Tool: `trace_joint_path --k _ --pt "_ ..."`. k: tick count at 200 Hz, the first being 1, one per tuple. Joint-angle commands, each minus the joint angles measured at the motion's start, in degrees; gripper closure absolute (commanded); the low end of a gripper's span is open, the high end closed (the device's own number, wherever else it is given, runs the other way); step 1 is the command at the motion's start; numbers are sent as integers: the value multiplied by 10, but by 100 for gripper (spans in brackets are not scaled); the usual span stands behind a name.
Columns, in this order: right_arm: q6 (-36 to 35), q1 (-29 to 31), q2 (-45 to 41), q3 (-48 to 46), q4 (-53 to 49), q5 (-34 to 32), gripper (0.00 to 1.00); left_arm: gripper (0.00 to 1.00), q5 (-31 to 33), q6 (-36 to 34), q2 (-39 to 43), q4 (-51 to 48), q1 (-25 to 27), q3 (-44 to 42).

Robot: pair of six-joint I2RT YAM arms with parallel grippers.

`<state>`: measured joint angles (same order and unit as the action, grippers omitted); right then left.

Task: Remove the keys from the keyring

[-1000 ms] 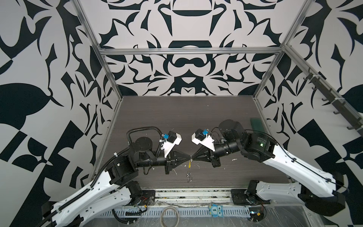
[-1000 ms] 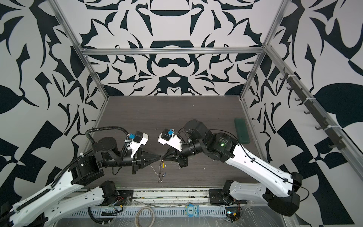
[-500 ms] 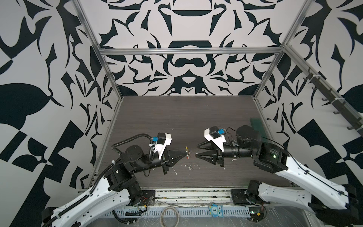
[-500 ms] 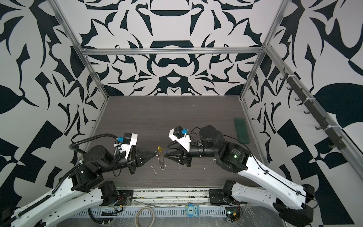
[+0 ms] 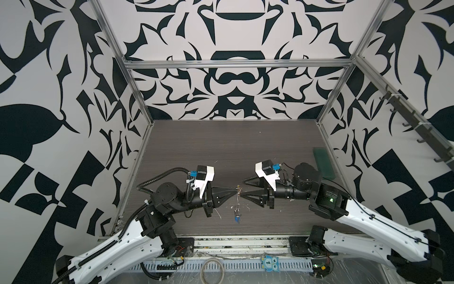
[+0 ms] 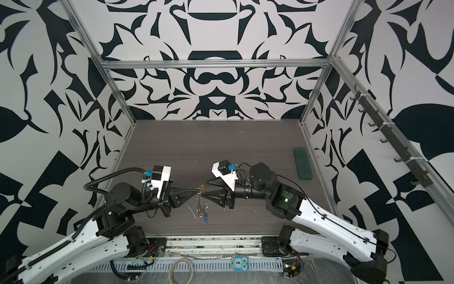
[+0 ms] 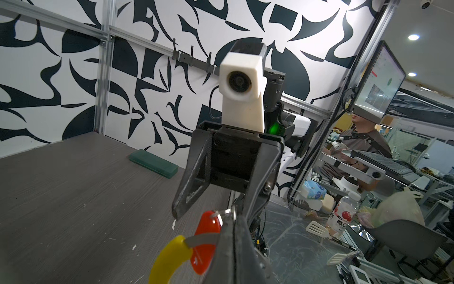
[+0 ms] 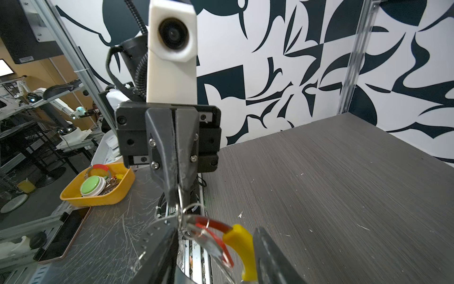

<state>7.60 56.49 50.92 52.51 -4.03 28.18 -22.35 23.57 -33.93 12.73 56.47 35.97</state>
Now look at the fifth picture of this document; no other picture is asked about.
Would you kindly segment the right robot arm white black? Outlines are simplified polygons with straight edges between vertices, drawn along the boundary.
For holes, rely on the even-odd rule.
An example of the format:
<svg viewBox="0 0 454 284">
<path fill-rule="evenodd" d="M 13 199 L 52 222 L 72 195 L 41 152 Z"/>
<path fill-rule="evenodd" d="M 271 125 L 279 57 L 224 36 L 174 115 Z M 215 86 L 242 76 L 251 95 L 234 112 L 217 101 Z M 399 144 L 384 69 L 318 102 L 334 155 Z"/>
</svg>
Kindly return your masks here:
<svg viewBox="0 0 454 284">
<path fill-rule="evenodd" d="M 298 164 L 291 177 L 281 176 L 281 170 L 281 164 L 270 160 L 256 163 L 256 177 L 244 180 L 255 190 L 240 196 L 271 209 L 277 199 L 305 200 L 317 216 L 364 233 L 358 237 L 313 226 L 308 237 L 290 238 L 293 256 L 330 261 L 333 254 L 348 254 L 395 269 L 414 284 L 435 284 L 441 279 L 444 251 L 437 232 L 413 230 L 361 205 L 349 193 L 324 183 L 322 174 L 308 163 Z"/>
</svg>

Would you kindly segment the metal keyring with keys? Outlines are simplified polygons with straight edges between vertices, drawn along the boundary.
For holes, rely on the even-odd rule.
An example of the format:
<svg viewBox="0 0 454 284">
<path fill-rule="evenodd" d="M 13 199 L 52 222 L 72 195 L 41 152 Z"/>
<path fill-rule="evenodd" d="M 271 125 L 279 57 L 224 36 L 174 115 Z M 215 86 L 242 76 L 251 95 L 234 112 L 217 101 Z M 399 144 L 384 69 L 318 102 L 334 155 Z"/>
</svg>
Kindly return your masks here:
<svg viewBox="0 0 454 284">
<path fill-rule="evenodd" d="M 241 195 L 241 192 L 242 192 L 242 188 L 238 185 L 236 187 L 236 204 L 235 206 L 233 206 L 233 209 L 234 209 L 234 218 L 235 216 L 240 216 L 241 217 L 241 212 L 240 212 L 240 195 Z"/>
</svg>

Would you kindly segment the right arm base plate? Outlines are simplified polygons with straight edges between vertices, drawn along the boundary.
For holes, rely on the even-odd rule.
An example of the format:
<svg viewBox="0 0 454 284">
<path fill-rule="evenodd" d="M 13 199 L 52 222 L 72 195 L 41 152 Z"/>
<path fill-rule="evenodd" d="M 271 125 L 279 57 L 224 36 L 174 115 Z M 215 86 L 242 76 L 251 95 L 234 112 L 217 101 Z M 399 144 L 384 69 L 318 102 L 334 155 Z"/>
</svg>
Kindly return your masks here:
<svg viewBox="0 0 454 284">
<path fill-rule="evenodd" d="M 308 237 L 291 236 L 288 238 L 290 253 L 295 257 L 315 257 L 320 253 L 308 242 Z"/>
</svg>

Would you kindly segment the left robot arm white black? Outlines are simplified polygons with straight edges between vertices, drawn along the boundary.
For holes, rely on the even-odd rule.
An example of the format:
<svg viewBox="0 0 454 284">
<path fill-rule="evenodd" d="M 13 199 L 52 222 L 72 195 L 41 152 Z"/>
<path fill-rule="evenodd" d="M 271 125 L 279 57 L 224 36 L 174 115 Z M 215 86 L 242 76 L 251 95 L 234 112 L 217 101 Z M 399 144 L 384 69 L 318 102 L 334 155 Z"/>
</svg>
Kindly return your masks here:
<svg viewBox="0 0 454 284">
<path fill-rule="evenodd" d="M 238 193 L 236 188 L 207 185 L 202 196 L 188 201 L 173 183 L 165 182 L 128 219 L 124 228 L 80 256 L 62 256 L 55 264 L 59 284 L 105 284 L 146 260 L 174 254 L 179 240 L 174 214 L 202 208 L 210 217 L 215 208 Z"/>
</svg>

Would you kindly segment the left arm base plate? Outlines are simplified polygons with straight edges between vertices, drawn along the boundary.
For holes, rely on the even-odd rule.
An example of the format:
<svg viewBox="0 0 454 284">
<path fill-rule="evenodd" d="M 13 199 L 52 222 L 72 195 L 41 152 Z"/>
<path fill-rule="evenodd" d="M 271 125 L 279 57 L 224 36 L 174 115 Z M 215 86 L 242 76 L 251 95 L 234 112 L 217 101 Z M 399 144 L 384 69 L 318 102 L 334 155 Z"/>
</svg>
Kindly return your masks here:
<svg viewBox="0 0 454 284">
<path fill-rule="evenodd" d="M 182 237 L 174 240 L 164 240 L 162 244 L 163 253 L 160 257 L 186 257 L 193 252 L 195 239 Z"/>
</svg>

